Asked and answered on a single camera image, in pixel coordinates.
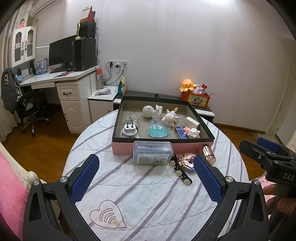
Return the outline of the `person's right hand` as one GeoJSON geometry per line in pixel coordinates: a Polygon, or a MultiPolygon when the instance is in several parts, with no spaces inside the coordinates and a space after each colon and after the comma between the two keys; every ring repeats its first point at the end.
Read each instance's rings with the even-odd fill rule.
{"type": "MultiPolygon", "coordinates": [[[[264,195],[273,195],[274,197],[267,200],[266,205],[267,205],[267,211],[268,214],[272,213],[273,206],[275,204],[275,199],[276,199],[276,184],[271,184],[268,186],[265,186],[263,188],[263,193],[264,195]]],[[[278,201],[277,203],[277,209],[284,213],[285,215],[291,216],[294,209],[296,206],[296,200],[295,198],[288,198],[288,197],[283,197],[281,200],[278,201]]]]}

